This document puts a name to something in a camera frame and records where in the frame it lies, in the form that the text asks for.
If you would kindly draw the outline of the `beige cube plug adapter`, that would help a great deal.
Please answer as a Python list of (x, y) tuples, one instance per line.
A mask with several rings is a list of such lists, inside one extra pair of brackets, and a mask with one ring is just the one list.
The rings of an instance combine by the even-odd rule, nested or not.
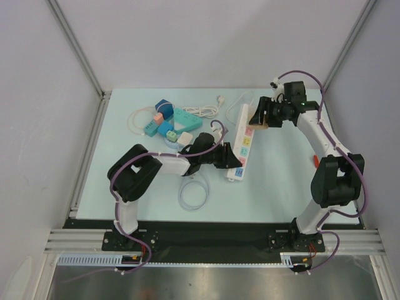
[(250, 117), (248, 125), (255, 130), (267, 129), (268, 123), (266, 119), (267, 111), (263, 108), (257, 108), (254, 114)]

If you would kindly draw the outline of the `white multicolour power strip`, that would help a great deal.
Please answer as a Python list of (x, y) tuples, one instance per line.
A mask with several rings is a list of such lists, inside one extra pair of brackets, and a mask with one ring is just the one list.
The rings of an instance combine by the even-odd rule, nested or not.
[(242, 181), (244, 179), (246, 164), (254, 137), (254, 130), (248, 125), (250, 113), (253, 113), (253, 111), (254, 109), (250, 104), (243, 104), (238, 114), (232, 151), (242, 166), (228, 169), (226, 177), (229, 181)]

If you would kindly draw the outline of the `teal triangular power strip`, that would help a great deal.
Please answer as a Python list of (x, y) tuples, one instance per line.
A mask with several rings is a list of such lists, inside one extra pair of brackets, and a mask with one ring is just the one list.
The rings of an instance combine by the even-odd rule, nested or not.
[(203, 126), (203, 120), (200, 117), (180, 108), (174, 108), (173, 115), (166, 122), (172, 126), (176, 134), (190, 132)]

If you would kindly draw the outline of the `green small plug adapter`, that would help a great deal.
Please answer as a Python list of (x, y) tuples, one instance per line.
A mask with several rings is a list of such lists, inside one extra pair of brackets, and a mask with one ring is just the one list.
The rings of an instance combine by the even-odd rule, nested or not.
[(168, 141), (175, 143), (178, 140), (178, 135), (174, 131), (168, 131), (166, 133), (166, 138)]

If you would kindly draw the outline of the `light blue cube adapter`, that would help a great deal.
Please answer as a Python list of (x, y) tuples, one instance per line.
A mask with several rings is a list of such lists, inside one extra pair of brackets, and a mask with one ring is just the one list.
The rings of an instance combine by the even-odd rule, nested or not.
[(174, 126), (169, 121), (163, 121), (157, 128), (157, 132), (162, 137), (166, 137), (169, 131), (174, 131)]

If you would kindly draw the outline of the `red cube plug adapter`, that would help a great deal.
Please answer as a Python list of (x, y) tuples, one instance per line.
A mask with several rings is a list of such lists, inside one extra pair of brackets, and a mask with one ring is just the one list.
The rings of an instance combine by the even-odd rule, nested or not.
[(313, 156), (314, 166), (317, 169), (319, 167), (319, 159), (316, 155)]

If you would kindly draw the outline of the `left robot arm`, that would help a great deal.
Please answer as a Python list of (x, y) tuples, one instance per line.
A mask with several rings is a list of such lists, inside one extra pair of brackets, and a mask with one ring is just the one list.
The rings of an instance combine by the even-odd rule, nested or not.
[(234, 154), (231, 144), (202, 132), (177, 153), (149, 152), (143, 145), (134, 145), (108, 171), (110, 192), (115, 198), (114, 227), (118, 233), (116, 243), (124, 250), (134, 248), (138, 242), (138, 201), (158, 174), (192, 176), (203, 164), (217, 169), (243, 166)]

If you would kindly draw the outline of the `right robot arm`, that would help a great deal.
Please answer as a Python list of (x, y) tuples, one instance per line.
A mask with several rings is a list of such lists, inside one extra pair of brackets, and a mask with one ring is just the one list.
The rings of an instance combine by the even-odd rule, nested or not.
[(306, 137), (319, 159), (311, 181), (312, 199), (303, 213), (294, 219), (289, 245), (302, 251), (311, 243), (332, 213), (340, 214), (342, 206), (359, 198), (364, 158), (351, 153), (329, 129), (322, 118), (322, 105), (310, 101), (302, 81), (270, 83), (273, 97), (262, 96), (248, 124), (254, 129), (281, 128), (290, 121)]

